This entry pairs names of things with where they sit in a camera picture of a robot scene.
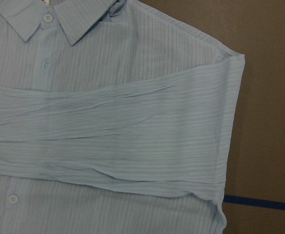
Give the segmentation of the light blue button-up shirt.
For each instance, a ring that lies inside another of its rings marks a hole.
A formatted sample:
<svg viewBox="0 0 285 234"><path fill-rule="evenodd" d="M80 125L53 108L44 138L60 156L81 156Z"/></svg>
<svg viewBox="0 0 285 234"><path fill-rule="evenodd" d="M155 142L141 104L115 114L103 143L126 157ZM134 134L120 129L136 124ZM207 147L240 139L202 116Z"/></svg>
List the light blue button-up shirt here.
<svg viewBox="0 0 285 234"><path fill-rule="evenodd" d="M221 234L244 66L137 0L0 0L0 234Z"/></svg>

